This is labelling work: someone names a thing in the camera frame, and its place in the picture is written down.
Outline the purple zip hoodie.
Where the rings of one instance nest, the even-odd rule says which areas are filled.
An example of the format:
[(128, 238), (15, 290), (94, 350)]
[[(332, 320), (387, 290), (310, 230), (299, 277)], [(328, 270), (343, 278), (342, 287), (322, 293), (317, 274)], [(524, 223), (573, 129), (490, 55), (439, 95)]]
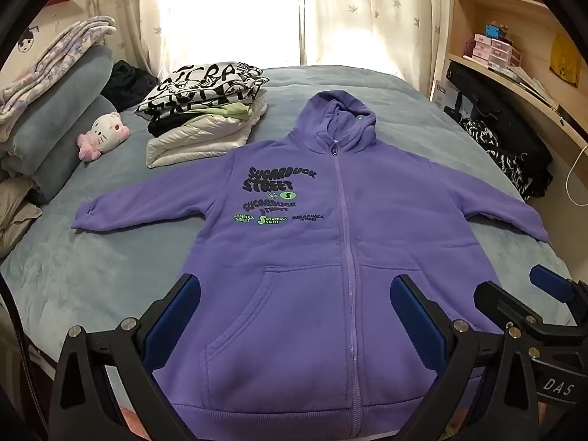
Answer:
[(315, 94), (283, 139), (182, 163), (82, 204), (110, 232), (199, 214), (183, 263), (201, 302), (155, 374), (206, 440), (345, 440), (401, 428), (434, 381), (392, 308), (409, 276), (482, 331), (477, 285), (495, 281), (469, 218), (535, 240), (538, 213), (467, 173), (380, 141), (344, 91)]

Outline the black white clothes on chair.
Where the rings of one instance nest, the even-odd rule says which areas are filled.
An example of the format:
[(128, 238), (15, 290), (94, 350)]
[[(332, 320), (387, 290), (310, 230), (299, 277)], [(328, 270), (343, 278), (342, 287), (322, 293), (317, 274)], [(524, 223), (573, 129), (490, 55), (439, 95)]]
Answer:
[(527, 122), (493, 112), (485, 115), (461, 94), (455, 106), (447, 105), (444, 111), (484, 149), (524, 200), (546, 195), (553, 158)]

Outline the black clothes pile by window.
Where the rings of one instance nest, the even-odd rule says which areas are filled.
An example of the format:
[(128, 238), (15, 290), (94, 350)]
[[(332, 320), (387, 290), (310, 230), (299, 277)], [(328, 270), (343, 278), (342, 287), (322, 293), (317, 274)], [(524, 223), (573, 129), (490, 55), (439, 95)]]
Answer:
[(118, 112), (123, 112), (139, 104), (158, 84), (157, 78), (150, 73), (119, 60), (112, 67), (112, 74), (101, 95)]

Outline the beige pillow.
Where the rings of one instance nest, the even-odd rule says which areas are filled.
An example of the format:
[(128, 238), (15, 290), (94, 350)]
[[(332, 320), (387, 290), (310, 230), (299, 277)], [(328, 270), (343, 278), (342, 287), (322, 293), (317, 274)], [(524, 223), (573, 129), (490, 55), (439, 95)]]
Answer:
[(26, 200), (33, 188), (33, 181), (25, 177), (13, 177), (1, 182), (0, 257), (2, 259), (8, 256), (31, 224), (43, 214), (41, 208)]

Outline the white cardboard box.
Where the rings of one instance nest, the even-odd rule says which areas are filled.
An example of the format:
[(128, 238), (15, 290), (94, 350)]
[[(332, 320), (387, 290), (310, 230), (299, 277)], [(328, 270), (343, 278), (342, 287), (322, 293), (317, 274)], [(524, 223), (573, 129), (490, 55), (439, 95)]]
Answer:
[(472, 115), (472, 101), (450, 82), (435, 81), (431, 101), (453, 118), (470, 118)]

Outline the yellow paper on shelf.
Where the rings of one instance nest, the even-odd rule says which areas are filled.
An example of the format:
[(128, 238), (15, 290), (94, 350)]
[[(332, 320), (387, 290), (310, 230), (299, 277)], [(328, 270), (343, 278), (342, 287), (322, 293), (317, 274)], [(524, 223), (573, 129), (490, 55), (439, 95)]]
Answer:
[(559, 79), (577, 88), (582, 57), (565, 31), (558, 31), (552, 42), (549, 68)]

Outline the pink storage boxes stack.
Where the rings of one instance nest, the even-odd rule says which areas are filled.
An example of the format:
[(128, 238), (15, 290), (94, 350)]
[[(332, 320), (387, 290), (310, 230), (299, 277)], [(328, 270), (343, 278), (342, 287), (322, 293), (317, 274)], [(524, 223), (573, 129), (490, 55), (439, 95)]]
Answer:
[(508, 43), (481, 34), (475, 34), (473, 42), (473, 60), (500, 67), (521, 66), (521, 53)]

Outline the Hello Kitty plush toy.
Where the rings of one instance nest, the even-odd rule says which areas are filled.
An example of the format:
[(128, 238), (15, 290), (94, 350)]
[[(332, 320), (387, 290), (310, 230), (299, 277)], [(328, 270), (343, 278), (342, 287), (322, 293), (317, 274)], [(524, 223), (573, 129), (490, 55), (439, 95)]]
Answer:
[(118, 112), (101, 115), (91, 128), (77, 137), (81, 161), (94, 161), (118, 147), (130, 137), (130, 129)]

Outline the black folded garment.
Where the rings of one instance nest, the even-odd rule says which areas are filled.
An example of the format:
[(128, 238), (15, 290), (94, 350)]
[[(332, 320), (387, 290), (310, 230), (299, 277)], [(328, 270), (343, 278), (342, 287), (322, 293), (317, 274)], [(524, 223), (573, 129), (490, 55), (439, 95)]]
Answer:
[(196, 118), (196, 115), (169, 115), (165, 118), (154, 118), (147, 124), (147, 131), (153, 137), (159, 137), (169, 130), (179, 128), (194, 118)]

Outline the white puffer jacket folded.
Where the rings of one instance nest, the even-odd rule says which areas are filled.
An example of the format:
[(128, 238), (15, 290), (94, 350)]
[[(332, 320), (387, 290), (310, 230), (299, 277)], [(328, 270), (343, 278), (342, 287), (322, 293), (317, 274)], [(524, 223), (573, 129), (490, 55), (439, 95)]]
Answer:
[(213, 114), (192, 118), (147, 142), (146, 166), (152, 169), (227, 154), (244, 146), (266, 111), (266, 101), (260, 97), (244, 119)]

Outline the floral sheer curtain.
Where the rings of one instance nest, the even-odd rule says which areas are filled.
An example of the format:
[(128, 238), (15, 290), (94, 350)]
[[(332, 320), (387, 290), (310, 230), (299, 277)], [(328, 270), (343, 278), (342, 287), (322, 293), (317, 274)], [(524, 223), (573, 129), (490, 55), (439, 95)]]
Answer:
[(118, 24), (117, 57), (163, 78), (183, 65), (343, 65), (427, 94), (441, 75), (451, 0), (87, 0)]

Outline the light green folded garment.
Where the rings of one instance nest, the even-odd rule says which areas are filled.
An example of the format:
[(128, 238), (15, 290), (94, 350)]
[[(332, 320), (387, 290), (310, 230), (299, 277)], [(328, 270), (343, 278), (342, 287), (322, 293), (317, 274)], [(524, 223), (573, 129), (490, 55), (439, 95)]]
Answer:
[(203, 115), (220, 115), (225, 118), (238, 118), (243, 121), (244, 119), (250, 118), (254, 112), (255, 105), (253, 104), (230, 103), (227, 105), (209, 105), (208, 107), (203, 105), (202, 107), (192, 108), (189, 111), (182, 112), (178, 116), (181, 116), (186, 121), (192, 118), (199, 118)]

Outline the purple floral folded blanket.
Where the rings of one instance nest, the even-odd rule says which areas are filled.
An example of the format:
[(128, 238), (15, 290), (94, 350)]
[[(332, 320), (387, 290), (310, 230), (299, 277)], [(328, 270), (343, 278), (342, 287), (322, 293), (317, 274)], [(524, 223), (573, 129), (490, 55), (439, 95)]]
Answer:
[(108, 15), (76, 22), (59, 34), (32, 66), (1, 91), (1, 142), (5, 142), (26, 108), (53, 87), (92, 47), (116, 33)]

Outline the black white patterned garment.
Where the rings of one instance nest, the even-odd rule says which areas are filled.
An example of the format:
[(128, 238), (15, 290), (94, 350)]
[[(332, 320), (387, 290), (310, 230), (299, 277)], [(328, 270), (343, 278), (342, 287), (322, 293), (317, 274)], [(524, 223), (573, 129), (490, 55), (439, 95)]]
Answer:
[(183, 66), (154, 87), (135, 113), (151, 121), (196, 108), (245, 103), (268, 82), (261, 69), (242, 62)]

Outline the cartoon wall sticker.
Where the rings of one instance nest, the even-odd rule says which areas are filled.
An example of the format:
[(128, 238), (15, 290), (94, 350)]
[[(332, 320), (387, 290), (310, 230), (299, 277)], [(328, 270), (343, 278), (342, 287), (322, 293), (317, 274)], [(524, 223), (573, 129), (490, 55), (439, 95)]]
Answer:
[(35, 36), (39, 31), (38, 26), (28, 27), (18, 40), (17, 50), (20, 53), (28, 53), (32, 49), (32, 46), (34, 46)]

